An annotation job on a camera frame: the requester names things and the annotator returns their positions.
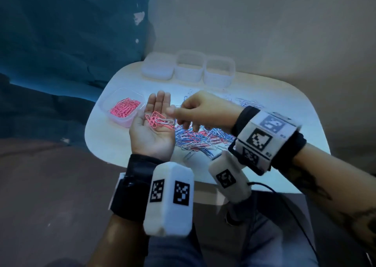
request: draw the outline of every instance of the wall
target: wall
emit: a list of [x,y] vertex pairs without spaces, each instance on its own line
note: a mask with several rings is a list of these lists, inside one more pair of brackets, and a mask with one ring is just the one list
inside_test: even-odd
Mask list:
[[334,155],[376,168],[376,0],[150,0],[148,51],[231,56],[311,100]]

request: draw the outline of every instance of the empty plastic container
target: empty plastic container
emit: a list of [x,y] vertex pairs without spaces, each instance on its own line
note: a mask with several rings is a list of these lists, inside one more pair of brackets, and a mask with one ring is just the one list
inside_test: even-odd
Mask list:
[[207,56],[204,83],[208,86],[226,88],[235,76],[235,61],[229,57]]
[[[110,109],[112,109],[116,105],[117,102],[124,100],[126,98],[137,100],[140,102],[140,104],[125,118],[119,118],[111,114]],[[120,88],[109,93],[107,96],[101,97],[98,105],[110,120],[112,120],[113,122],[116,122],[117,124],[123,127],[130,127],[136,113],[139,110],[144,109],[145,98],[143,95],[136,93],[133,90],[130,90],[127,88]]]
[[206,62],[205,54],[197,51],[178,51],[176,53],[176,79],[199,82]]
[[141,66],[141,73],[149,78],[170,80],[174,73],[176,56],[161,52],[151,52]]

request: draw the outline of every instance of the cable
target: cable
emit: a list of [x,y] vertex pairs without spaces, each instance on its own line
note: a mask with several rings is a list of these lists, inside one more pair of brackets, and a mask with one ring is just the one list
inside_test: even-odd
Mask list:
[[316,250],[314,249],[313,245],[312,245],[312,242],[309,240],[308,238],[308,235],[307,233],[304,231],[304,228],[302,227],[302,225],[300,224],[298,218],[296,217],[296,215],[294,214],[294,212],[291,210],[291,208],[288,206],[288,204],[286,203],[286,201],[284,200],[284,198],[282,198],[282,196],[277,193],[275,190],[273,190],[272,188],[270,188],[268,185],[265,185],[265,184],[262,184],[262,183],[259,183],[259,182],[249,182],[247,183],[248,186],[251,186],[251,185],[260,185],[260,186],[264,186],[265,188],[268,188],[270,191],[272,191],[275,195],[278,196],[278,198],[281,200],[281,202],[284,204],[285,208],[291,213],[291,215],[293,216],[294,220],[296,221],[298,227],[302,230],[305,238],[307,239],[308,243],[309,243],[309,246],[312,248],[313,252],[315,253],[316,255],[316,259],[317,259],[317,263],[318,265],[320,266],[320,262],[318,260],[318,254],[316,252]]

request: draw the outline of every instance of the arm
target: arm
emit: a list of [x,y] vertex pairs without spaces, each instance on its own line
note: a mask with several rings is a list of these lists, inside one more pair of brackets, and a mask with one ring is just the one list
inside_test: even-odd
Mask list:
[[170,161],[175,131],[164,126],[153,129],[145,114],[165,115],[171,95],[159,91],[149,96],[145,113],[138,112],[129,129],[132,155],[127,173],[116,189],[111,210],[114,214],[87,266],[143,266],[148,236],[143,227],[150,184],[155,167]]
[[87,267],[143,266],[147,246],[142,223],[113,214]]
[[376,256],[376,178],[306,144],[280,171]]
[[[242,111],[243,108],[234,103],[200,91],[186,99],[181,108],[169,108],[167,113],[185,128],[193,122],[196,131],[202,124],[237,136],[251,119],[239,117]],[[376,178],[310,144],[292,155],[290,152],[283,153],[289,155],[289,159],[279,159],[288,162],[289,167],[280,172],[376,255]]]

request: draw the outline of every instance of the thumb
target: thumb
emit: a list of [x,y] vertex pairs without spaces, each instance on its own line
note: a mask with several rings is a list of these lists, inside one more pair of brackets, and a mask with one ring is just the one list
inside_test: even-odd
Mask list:
[[166,109],[166,114],[170,117],[176,118],[178,120],[193,121],[195,109],[184,109],[169,107]]
[[132,126],[143,126],[145,121],[145,112],[140,110],[137,112],[135,118],[133,119]]

